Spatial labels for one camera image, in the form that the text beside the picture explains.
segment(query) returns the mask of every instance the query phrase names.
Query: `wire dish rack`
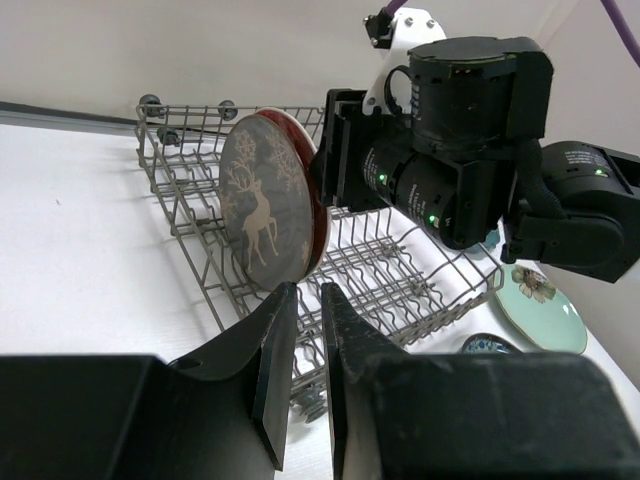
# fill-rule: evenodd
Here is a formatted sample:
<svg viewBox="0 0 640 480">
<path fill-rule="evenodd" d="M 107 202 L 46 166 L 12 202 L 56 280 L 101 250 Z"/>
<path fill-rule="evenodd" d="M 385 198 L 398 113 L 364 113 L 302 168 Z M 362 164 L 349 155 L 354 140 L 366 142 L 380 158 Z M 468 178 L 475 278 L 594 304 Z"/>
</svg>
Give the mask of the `wire dish rack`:
<svg viewBox="0 0 640 480">
<path fill-rule="evenodd" d="M 218 166 L 226 134 L 258 110 L 219 106 L 139 105 L 138 158 L 171 234 L 220 331 L 266 298 L 231 254 L 220 213 Z M 324 113 L 282 108 L 316 144 Z M 338 283 L 356 311 L 401 346 L 461 318 L 501 285 L 499 263 L 483 248 L 480 258 L 452 252 L 392 209 L 352 214 L 332 210 L 331 240 L 321 266 L 298 286 L 299 320 L 291 398 L 313 421 L 326 410 L 320 287 Z M 233 318 L 220 312 L 232 310 Z"/>
</svg>

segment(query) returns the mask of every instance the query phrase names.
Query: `flower pattern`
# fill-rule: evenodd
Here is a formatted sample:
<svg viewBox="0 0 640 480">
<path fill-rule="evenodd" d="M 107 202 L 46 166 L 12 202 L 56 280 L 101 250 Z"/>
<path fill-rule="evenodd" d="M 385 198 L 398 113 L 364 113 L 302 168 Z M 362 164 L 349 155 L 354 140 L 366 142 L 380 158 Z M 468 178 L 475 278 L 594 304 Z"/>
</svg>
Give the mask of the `flower pattern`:
<svg viewBox="0 0 640 480">
<path fill-rule="evenodd" d="M 553 300 L 556 287 L 540 273 L 516 265 L 511 271 L 511 279 L 520 285 L 520 291 L 527 298 L 534 298 L 538 303 Z"/>
</svg>

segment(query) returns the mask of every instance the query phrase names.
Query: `white table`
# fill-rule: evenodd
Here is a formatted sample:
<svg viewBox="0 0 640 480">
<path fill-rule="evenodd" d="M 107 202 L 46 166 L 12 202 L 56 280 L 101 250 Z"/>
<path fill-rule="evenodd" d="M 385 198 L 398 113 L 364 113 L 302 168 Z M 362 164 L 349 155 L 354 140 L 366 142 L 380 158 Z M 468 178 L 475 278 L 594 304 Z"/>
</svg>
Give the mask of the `white table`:
<svg viewBox="0 0 640 480">
<path fill-rule="evenodd" d="M 0 126 L 0 353 L 154 353 L 168 361 L 218 333 L 133 137 Z M 412 351 L 473 333 L 531 347 L 483 305 Z M 584 354 L 611 379 L 640 434 L 640 393 L 596 338 Z M 278 479 L 331 478 L 327 417 L 292 422 Z"/>
</svg>

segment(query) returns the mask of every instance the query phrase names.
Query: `plate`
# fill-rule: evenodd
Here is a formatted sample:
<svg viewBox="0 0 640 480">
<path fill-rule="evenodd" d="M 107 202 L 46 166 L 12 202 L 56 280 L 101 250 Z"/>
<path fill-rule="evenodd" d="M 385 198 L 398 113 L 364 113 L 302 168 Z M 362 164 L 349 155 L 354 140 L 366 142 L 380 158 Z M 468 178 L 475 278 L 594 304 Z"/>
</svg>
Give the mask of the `plate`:
<svg viewBox="0 0 640 480">
<path fill-rule="evenodd" d="M 262 115 L 239 120 L 220 158 L 220 207 L 229 245 L 265 290 L 299 282 L 313 247 L 305 169 L 285 133 Z"/>
<path fill-rule="evenodd" d="M 504 338 L 490 333 L 476 333 L 462 345 L 460 353 L 515 353 L 519 350 Z"/>
<path fill-rule="evenodd" d="M 544 350 L 584 352 L 587 329 L 569 299 L 535 270 L 522 265 L 503 269 L 504 287 L 495 295 L 518 330 Z"/>
<path fill-rule="evenodd" d="M 278 108 L 267 107 L 256 112 L 272 122 L 274 122 L 287 135 L 289 141 L 293 143 L 298 157 L 305 168 L 305 175 L 309 185 L 309 193 L 313 202 L 313 218 L 315 221 L 313 233 L 313 248 L 311 250 L 311 260 L 305 278 L 311 275 L 322 263 L 322 259 L 327 252 L 329 239 L 331 238 L 331 212 L 328 208 L 320 204 L 320 194 L 311 180 L 311 162 L 316 154 L 316 146 L 307 133 L 307 130 L 296 120 L 295 117 Z"/>
</svg>

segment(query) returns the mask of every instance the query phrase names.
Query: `deer illustration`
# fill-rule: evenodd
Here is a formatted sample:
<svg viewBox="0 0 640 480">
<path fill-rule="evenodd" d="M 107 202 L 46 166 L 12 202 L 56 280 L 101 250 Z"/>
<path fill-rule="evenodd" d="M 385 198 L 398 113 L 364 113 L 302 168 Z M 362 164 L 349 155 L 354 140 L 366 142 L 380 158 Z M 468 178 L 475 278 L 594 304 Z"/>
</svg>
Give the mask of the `deer illustration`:
<svg viewBox="0 0 640 480">
<path fill-rule="evenodd" d="M 278 239 L 278 224 L 276 219 L 271 216 L 271 205 L 269 200 L 262 193 L 262 181 L 255 178 L 255 174 L 251 171 L 249 162 L 253 161 L 252 155 L 240 155 L 238 160 L 231 162 L 233 168 L 228 168 L 226 173 L 229 175 L 229 185 L 235 186 L 239 192 L 251 192 L 258 202 L 256 209 L 247 215 L 244 221 L 242 230 L 247 233 L 249 238 L 248 256 L 249 262 L 247 266 L 247 272 L 251 272 L 251 254 L 253 250 L 258 254 L 258 258 L 262 265 L 266 266 L 267 263 L 262 258 L 260 253 L 260 231 L 266 229 L 271 240 L 271 248 L 273 253 L 277 256 L 278 252 L 274 243 L 274 239 Z M 273 225 L 273 234 L 271 233 L 271 225 Z"/>
</svg>

